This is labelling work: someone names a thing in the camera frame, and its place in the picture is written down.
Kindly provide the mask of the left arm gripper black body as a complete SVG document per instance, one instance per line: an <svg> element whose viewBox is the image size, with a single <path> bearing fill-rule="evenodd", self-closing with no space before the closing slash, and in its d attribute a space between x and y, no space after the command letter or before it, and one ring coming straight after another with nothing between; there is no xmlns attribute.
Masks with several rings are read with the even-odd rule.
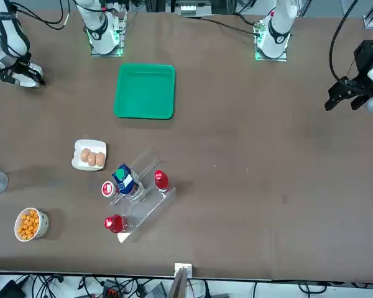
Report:
<svg viewBox="0 0 373 298"><path fill-rule="evenodd" d="M373 82L373 40L363 40L354 50L357 68L355 83L366 83L368 79Z"/></svg>

